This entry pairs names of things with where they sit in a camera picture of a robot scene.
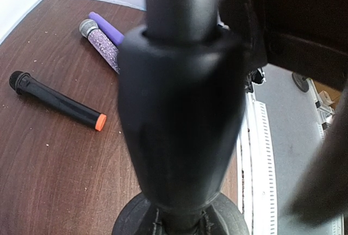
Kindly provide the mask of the black stand of black mic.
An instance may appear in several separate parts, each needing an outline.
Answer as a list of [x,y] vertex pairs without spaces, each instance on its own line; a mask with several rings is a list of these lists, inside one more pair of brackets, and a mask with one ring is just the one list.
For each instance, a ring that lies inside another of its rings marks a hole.
[[245,109],[247,50],[219,0],[146,0],[120,47],[118,111],[141,193],[113,234],[248,234],[221,192]]

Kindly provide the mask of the purple microphone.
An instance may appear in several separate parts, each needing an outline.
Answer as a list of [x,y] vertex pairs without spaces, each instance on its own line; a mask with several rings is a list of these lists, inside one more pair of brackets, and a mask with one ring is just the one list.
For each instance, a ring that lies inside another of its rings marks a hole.
[[106,19],[104,19],[101,15],[92,11],[89,13],[88,17],[97,23],[99,29],[108,37],[108,39],[115,46],[119,46],[122,44],[125,36],[113,25],[111,25]]

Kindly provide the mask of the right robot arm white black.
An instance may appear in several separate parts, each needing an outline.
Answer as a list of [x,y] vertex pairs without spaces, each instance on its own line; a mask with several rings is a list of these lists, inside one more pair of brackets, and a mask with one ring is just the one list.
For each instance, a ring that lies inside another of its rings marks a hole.
[[345,87],[347,0],[220,0],[219,12],[250,51],[247,71],[272,64]]

